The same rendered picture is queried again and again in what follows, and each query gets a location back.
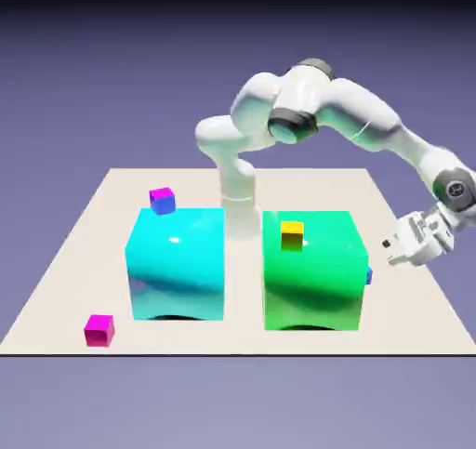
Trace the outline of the large green box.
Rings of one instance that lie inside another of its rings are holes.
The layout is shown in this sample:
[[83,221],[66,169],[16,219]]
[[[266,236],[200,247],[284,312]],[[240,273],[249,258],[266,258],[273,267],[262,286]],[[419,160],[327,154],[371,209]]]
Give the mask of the large green box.
[[[304,223],[300,252],[282,250],[282,221]],[[262,256],[265,329],[359,329],[369,259],[350,212],[265,211]]]

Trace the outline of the small yellow cube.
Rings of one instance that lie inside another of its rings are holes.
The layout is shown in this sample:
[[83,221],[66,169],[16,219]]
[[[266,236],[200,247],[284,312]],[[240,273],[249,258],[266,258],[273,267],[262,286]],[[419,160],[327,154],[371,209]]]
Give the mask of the small yellow cube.
[[281,222],[281,248],[283,251],[300,252],[304,241],[304,223],[302,221]]

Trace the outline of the small blue and magenta cube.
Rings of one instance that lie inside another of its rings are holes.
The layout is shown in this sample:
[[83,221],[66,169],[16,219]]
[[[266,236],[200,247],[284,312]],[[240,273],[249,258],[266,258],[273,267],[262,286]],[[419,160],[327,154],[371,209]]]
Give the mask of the small blue and magenta cube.
[[171,214],[176,210],[175,193],[169,188],[159,188],[149,191],[150,207],[158,216]]

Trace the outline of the large cyan box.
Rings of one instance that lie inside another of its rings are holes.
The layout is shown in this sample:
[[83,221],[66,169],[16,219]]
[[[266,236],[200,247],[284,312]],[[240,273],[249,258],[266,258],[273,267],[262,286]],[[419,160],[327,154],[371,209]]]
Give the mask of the large cyan box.
[[126,244],[136,320],[224,316],[224,211],[179,208],[158,216],[143,208]]

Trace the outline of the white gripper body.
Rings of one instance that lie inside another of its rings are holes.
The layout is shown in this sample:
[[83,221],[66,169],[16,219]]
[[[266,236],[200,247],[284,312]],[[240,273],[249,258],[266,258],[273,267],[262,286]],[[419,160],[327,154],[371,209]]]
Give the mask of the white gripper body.
[[410,213],[397,220],[394,232],[399,248],[392,254],[406,254],[415,267],[428,264],[454,249],[455,236],[441,213]]

